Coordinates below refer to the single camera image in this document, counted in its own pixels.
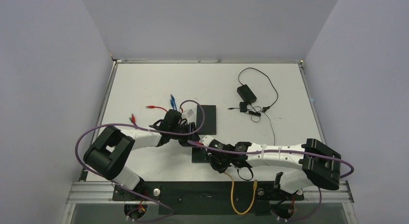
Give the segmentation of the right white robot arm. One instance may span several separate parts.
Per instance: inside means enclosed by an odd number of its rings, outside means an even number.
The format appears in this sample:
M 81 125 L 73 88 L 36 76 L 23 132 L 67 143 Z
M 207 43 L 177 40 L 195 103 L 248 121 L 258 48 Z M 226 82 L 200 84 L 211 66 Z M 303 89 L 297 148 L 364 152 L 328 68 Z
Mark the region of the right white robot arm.
M 272 192 L 277 198 L 285 198 L 313 185 L 325 190 L 338 190 L 340 186 L 341 155 L 316 139 L 287 146 L 243 141 L 231 145 L 204 136 L 201 143 L 207 147 L 211 167 L 219 173 L 230 166 L 237 169 L 288 168 L 289 171 L 276 174 Z

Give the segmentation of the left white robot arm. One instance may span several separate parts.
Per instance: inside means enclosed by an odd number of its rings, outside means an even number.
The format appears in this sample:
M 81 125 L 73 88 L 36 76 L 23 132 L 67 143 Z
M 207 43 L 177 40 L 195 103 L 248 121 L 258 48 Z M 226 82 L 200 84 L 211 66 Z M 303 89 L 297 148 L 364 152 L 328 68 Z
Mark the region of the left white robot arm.
M 132 200 L 138 200 L 144 193 L 144 180 L 125 165 L 131 151 L 163 146 L 170 140 L 177 140 L 181 146 L 198 141 L 194 119 L 193 110 L 169 110 L 164 119 L 151 125 L 153 131 L 107 126 L 85 152 L 83 161 L 103 178 L 125 187 L 125 194 Z

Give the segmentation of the black network switch small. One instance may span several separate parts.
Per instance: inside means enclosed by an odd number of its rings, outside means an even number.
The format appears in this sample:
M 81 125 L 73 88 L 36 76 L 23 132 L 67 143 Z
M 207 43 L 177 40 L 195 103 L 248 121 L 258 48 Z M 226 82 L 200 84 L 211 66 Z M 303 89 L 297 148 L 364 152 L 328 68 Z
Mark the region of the black network switch small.
M 193 147 L 191 149 L 191 162 L 192 163 L 209 163 L 207 149 Z

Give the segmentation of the black power adapter with cord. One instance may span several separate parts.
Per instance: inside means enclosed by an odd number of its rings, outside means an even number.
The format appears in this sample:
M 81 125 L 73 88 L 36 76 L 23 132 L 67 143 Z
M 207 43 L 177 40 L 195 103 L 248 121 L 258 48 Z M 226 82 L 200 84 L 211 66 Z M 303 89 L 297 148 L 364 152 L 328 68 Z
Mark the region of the black power adapter with cord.
M 270 106 L 270 108 L 271 108 L 273 105 L 275 105 L 277 103 L 277 101 L 279 99 L 279 93 L 278 93 L 277 89 L 275 88 L 275 86 L 273 85 L 273 83 L 272 83 L 271 79 L 269 78 L 269 76 L 267 74 L 265 74 L 264 72 L 260 71 L 259 69 L 256 69 L 256 68 L 253 68 L 253 67 L 247 67 L 247 68 L 243 69 L 242 71 L 239 72 L 239 74 L 237 76 L 237 80 L 238 80 L 240 86 L 237 87 L 236 92 L 239 95 L 239 97 L 242 99 L 241 102 L 246 102 L 246 103 L 250 103 L 250 104 L 253 105 L 257 101 L 257 97 L 254 94 L 254 92 L 250 89 L 250 87 L 247 84 L 243 83 L 241 81 L 241 79 L 240 79 L 241 75 L 246 70 L 255 70 L 255 71 L 261 73 L 263 76 L 265 76 L 267 78 L 267 80 L 269 81 L 269 84 L 272 87 L 273 92 L 275 93 L 274 101 L 270 105 L 267 105 L 267 106 Z M 273 134 L 273 144 L 276 144 L 276 134 L 275 134 L 275 130 L 273 128 L 272 120 L 269 121 L 269 125 L 270 125 L 270 128 L 271 128 L 272 134 Z

